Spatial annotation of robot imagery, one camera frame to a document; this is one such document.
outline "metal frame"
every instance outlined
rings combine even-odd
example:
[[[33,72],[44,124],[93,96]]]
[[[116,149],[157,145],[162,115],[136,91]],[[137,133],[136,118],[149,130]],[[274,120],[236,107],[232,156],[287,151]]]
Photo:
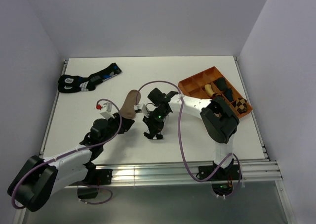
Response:
[[[237,58],[234,57],[236,67],[241,79],[242,86],[245,90],[246,98],[249,101],[249,96],[242,79]],[[66,71],[68,60],[64,61],[62,70],[63,75]],[[46,132],[44,135],[40,155],[42,156],[45,150],[47,137],[49,134],[50,126],[54,116],[55,108],[58,101],[59,92],[56,93],[53,108],[49,117]],[[283,184],[283,178],[279,170],[276,161],[270,161],[266,148],[263,144],[261,134],[259,132],[258,124],[255,119],[253,111],[251,112],[254,120],[256,130],[259,136],[260,143],[262,145],[265,159],[260,160],[243,160],[242,172],[245,182],[256,182],[256,181],[275,181],[279,192],[279,196],[286,214],[286,218],[289,224],[296,224],[291,204],[289,202],[285,187]],[[190,170],[193,174],[197,174],[198,166],[209,165],[210,162],[189,162]],[[181,184],[197,184],[187,173],[183,163],[156,163],[156,164],[145,164],[145,165],[103,165],[97,166],[97,169],[113,169],[112,183],[109,186],[153,186],[153,185],[181,185]],[[66,188],[77,188],[77,186],[68,186]],[[13,223],[23,224],[27,219],[27,210],[17,210]]]

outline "yellow object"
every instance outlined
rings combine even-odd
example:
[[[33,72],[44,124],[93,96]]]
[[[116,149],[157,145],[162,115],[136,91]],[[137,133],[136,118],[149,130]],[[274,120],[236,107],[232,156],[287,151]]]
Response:
[[[215,92],[212,90],[212,86],[210,84],[205,85],[204,88],[205,88],[205,91],[209,97],[212,97],[213,94],[215,94]]]

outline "wooden box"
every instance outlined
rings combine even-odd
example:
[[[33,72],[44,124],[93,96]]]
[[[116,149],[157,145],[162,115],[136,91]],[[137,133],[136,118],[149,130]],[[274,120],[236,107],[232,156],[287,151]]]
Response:
[[[225,102],[229,105],[229,107],[233,110],[233,112],[240,119],[243,116],[249,114],[252,111],[252,107],[249,103],[247,103],[247,111],[244,113],[238,113],[235,109],[236,99],[243,98],[240,93],[232,86],[232,84],[225,78],[226,85],[228,89],[232,89],[233,92],[233,101],[229,102],[228,99],[224,95],[224,91],[220,91],[216,86],[216,80],[220,77],[224,77],[224,75],[216,68],[211,67],[203,72],[197,73],[194,76],[188,77],[179,82],[178,87],[182,91],[184,95],[191,96],[194,98],[200,99],[208,99],[211,98],[207,95],[204,86],[206,84],[211,84],[212,89],[215,93],[220,93],[224,98]]]

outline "beige sock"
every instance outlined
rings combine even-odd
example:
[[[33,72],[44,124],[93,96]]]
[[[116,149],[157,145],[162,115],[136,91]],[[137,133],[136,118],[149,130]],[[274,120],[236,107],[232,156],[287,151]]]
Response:
[[[137,103],[136,102],[136,95],[137,95],[137,90],[131,90],[128,94],[127,97],[124,101],[124,104],[122,108],[120,109],[120,113],[122,117],[126,119],[134,119],[136,116],[135,110],[134,110],[134,105],[138,104],[141,98],[140,93],[137,96]]]

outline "black and brown checkered cloth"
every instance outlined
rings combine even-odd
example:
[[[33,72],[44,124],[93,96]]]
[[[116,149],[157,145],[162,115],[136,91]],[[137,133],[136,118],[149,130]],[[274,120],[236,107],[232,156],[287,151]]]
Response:
[[[244,98],[238,98],[236,100],[235,109],[240,114],[247,112],[247,100],[245,100]]]

